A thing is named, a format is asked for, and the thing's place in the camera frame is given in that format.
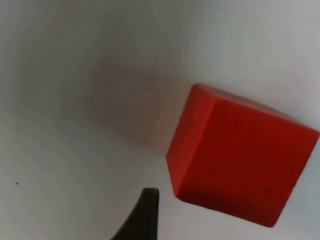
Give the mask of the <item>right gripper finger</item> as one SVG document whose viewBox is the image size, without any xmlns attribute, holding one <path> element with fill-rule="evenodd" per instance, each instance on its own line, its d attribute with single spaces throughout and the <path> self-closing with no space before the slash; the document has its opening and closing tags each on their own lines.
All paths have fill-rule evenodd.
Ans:
<svg viewBox="0 0 320 240">
<path fill-rule="evenodd" d="M 160 191 L 145 187 L 113 240 L 157 240 Z"/>
</svg>

